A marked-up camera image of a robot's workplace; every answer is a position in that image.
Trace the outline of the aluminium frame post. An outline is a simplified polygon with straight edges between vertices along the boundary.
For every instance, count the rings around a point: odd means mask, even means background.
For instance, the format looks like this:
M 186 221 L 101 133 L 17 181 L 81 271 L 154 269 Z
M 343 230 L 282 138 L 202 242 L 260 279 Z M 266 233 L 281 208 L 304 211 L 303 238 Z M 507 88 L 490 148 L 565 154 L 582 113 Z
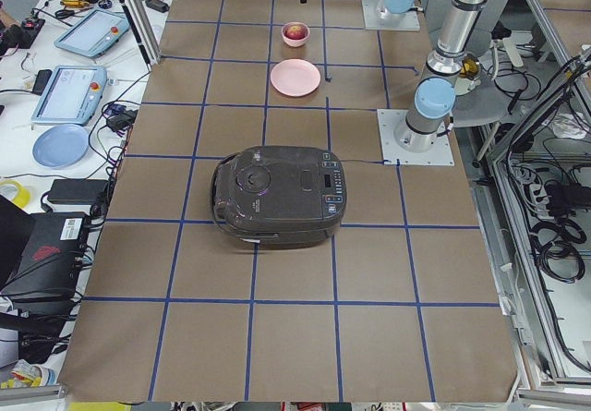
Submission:
M 142 1 L 119 0 L 119 3 L 127 17 L 144 62 L 150 66 L 158 64 L 161 60 L 161 50 Z

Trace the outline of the red apple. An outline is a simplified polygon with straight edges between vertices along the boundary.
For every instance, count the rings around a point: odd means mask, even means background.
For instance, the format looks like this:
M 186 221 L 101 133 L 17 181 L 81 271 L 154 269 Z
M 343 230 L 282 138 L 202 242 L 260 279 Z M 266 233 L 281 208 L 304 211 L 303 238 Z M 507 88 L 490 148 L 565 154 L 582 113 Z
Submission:
M 289 40 L 302 40 L 308 35 L 308 30 L 305 25 L 293 24 L 285 28 L 284 35 Z

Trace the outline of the lower blue teach pendant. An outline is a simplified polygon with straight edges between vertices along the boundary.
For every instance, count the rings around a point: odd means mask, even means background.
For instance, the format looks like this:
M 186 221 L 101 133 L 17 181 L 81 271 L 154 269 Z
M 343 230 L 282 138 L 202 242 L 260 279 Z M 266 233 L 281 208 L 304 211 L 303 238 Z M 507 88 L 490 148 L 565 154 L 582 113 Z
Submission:
M 30 118 L 39 125 L 84 126 L 94 115 L 107 81 L 103 66 L 57 66 Z

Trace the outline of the pink plate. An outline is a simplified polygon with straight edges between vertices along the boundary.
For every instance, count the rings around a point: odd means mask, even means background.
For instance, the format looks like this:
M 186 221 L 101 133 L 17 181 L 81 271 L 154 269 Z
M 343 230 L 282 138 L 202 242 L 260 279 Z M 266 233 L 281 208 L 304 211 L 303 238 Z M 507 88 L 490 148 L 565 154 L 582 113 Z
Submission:
M 272 86 L 281 94 L 303 97 L 320 85 L 320 71 L 302 59 L 288 59 L 277 64 L 271 71 Z

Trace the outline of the blue plate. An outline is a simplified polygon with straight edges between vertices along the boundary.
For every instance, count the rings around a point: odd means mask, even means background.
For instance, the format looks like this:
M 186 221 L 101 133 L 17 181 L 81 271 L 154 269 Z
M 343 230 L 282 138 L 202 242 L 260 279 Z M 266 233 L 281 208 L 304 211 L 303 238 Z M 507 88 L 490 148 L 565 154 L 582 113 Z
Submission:
M 41 134 L 32 147 L 34 160 L 45 167 L 61 168 L 80 161 L 89 149 L 86 129 L 63 124 Z

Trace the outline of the pink bowl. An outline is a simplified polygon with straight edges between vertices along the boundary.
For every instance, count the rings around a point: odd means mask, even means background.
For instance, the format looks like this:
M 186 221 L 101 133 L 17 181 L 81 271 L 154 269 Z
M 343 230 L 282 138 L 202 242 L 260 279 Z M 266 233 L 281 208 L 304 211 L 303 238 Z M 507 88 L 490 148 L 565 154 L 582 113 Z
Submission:
M 288 22 L 283 25 L 281 34 L 283 42 L 290 47 L 303 46 L 309 37 L 309 27 L 302 22 Z

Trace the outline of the glass pot lid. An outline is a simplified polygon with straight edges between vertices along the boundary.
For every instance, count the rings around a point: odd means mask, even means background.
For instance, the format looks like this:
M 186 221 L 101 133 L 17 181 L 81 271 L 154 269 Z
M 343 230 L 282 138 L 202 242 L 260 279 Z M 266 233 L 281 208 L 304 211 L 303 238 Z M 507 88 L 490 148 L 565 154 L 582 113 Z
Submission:
M 477 57 L 467 54 L 462 60 L 462 67 L 455 81 L 454 89 L 457 96 L 473 91 L 481 84 L 481 65 Z

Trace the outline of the blue teach pendant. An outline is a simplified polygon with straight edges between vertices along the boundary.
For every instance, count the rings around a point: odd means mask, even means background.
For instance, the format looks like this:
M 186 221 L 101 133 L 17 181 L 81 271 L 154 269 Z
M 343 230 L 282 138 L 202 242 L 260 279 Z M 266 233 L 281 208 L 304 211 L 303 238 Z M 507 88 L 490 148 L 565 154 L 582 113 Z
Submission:
M 54 46 L 88 58 L 102 55 L 130 29 L 122 13 L 94 9 L 54 41 Z
M 103 66 L 57 66 L 30 118 L 39 125 L 84 126 L 94 115 L 107 81 Z

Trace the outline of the upper blue teach pendant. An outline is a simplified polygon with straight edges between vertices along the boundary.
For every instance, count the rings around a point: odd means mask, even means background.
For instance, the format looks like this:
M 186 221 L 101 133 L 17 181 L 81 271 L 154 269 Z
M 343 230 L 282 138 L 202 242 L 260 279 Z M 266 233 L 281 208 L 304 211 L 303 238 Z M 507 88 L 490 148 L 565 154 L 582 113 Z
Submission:
M 54 46 L 88 58 L 102 55 L 130 29 L 122 13 L 94 9 L 54 41 Z

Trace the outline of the yellow tape roll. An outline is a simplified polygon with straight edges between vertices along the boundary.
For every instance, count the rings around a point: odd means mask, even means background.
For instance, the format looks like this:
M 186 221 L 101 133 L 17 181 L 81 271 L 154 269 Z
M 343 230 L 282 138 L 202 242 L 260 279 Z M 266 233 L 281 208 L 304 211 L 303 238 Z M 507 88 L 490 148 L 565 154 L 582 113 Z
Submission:
M 0 194 L 20 209 L 24 209 L 30 202 L 30 192 L 18 181 L 3 179 L 0 183 Z

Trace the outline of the black power adapter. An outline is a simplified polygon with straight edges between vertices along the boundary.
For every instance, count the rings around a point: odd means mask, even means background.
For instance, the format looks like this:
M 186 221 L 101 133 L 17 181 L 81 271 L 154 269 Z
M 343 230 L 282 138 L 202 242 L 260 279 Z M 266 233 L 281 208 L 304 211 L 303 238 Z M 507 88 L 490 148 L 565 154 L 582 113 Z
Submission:
M 102 179 L 56 179 L 47 200 L 52 204 L 91 205 L 106 189 L 107 181 Z

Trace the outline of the black computer box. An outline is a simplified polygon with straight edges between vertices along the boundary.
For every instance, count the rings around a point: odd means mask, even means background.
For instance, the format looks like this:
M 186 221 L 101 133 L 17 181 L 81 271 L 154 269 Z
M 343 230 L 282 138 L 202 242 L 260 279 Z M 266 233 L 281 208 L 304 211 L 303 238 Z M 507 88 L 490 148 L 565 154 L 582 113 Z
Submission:
M 34 213 L 31 236 L 18 269 L 1 294 L 31 302 L 74 293 L 82 267 L 90 219 L 83 212 Z

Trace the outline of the dark brown rice cooker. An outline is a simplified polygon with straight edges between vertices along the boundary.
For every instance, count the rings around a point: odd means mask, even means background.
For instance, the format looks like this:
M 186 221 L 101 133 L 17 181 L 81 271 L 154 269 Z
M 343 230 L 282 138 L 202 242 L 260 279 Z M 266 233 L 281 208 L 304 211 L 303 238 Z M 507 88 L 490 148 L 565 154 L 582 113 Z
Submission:
M 255 146 L 216 166 L 211 216 L 226 234 L 271 246 L 307 246 L 334 235 L 344 217 L 344 168 L 326 150 Z

